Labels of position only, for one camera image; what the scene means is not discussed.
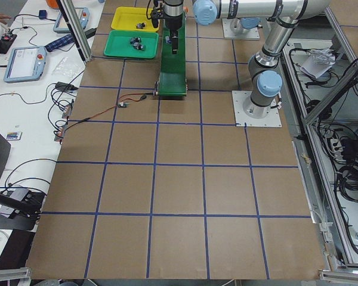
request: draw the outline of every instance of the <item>metal plate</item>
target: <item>metal plate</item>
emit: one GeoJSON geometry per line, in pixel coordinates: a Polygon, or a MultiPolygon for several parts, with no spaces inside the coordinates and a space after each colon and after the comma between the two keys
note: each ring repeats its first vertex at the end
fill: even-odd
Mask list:
{"type": "MultiPolygon", "coordinates": [[[[243,102],[247,97],[251,96],[251,91],[232,91],[234,117],[236,126],[248,127],[282,127],[279,110],[271,109],[268,116],[263,119],[255,119],[248,116],[243,110],[243,102]]],[[[271,106],[276,105],[276,100],[273,100],[271,106]]]]}
{"type": "Polygon", "coordinates": [[[234,31],[231,30],[231,19],[223,19],[223,32],[224,37],[226,39],[241,39],[241,40],[250,40],[250,41],[258,41],[260,40],[260,35],[258,34],[257,28],[253,28],[247,31],[244,34],[235,34],[234,31]]]}

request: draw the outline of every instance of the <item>blue joint cap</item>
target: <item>blue joint cap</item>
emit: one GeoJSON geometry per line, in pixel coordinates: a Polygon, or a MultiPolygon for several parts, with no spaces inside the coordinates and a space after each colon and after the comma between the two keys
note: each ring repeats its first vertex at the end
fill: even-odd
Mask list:
{"type": "Polygon", "coordinates": [[[193,4],[193,14],[198,24],[207,26],[216,20],[217,8],[211,0],[197,0],[193,4]]]}
{"type": "Polygon", "coordinates": [[[240,19],[240,24],[244,29],[248,29],[251,30],[255,27],[257,27],[257,25],[259,25],[260,23],[260,18],[256,17],[256,18],[241,18],[240,19]]]}
{"type": "Polygon", "coordinates": [[[257,80],[257,88],[265,97],[275,97],[281,90],[282,78],[272,70],[261,73],[257,80]]]}

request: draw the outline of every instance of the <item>white table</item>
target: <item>white table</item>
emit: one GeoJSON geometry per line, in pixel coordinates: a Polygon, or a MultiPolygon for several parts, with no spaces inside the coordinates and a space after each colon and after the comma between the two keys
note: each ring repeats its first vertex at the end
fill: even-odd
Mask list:
{"type": "MultiPolygon", "coordinates": [[[[103,4],[99,4],[97,0],[73,0],[76,7],[88,7],[90,11],[90,19],[86,29],[97,27],[103,4]]],[[[34,14],[38,15],[39,10],[47,10],[48,18],[56,19],[58,10],[51,9],[43,0],[28,0],[23,7],[20,14],[34,14]]],[[[32,39],[35,45],[46,45],[49,42],[64,36],[65,34],[56,34],[53,32],[54,22],[48,20],[40,20],[35,17],[19,16],[13,23],[11,28],[21,27],[22,22],[24,26],[32,26],[38,35],[32,39]]],[[[18,35],[11,48],[30,46],[28,40],[35,34],[32,29],[15,30],[14,33],[18,35]]],[[[0,65],[6,65],[10,56],[10,50],[5,55],[0,55],[0,65]]],[[[0,94],[7,92],[20,93],[25,101],[37,102],[41,101],[45,96],[45,90],[50,83],[70,82],[72,77],[56,74],[54,69],[63,58],[68,58],[68,61],[76,65],[81,72],[84,70],[83,64],[77,49],[73,47],[69,52],[53,51],[48,53],[44,73],[40,80],[35,82],[21,82],[21,83],[5,83],[3,81],[5,69],[0,69],[0,94]]],[[[79,86],[81,81],[79,76],[73,84],[79,86]]],[[[0,180],[0,187],[4,187],[4,182],[11,170],[17,167],[24,161],[34,158],[50,158],[56,160],[60,152],[59,142],[54,141],[54,128],[47,119],[47,113],[53,102],[47,95],[47,100],[40,104],[26,105],[16,95],[4,95],[0,97],[0,134],[6,137],[8,132],[22,132],[21,140],[10,141],[11,152],[8,159],[5,171],[0,180]]],[[[72,99],[70,96],[63,95],[61,98],[72,99]]],[[[52,122],[61,118],[62,112],[54,107],[50,118],[52,122]]],[[[55,163],[50,161],[34,161],[25,164],[17,172],[11,176],[11,182],[16,180],[38,177],[51,180],[53,175],[55,163]]],[[[23,182],[24,186],[39,188],[45,192],[48,191],[48,184],[36,180],[29,180],[23,182]]]]}

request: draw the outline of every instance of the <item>gray floor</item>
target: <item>gray floor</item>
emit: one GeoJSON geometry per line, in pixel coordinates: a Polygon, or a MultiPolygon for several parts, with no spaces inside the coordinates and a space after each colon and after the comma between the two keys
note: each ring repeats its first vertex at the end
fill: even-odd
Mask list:
{"type": "Polygon", "coordinates": [[[26,1],[27,0],[0,0],[0,13],[14,17],[21,11],[26,1]]]}

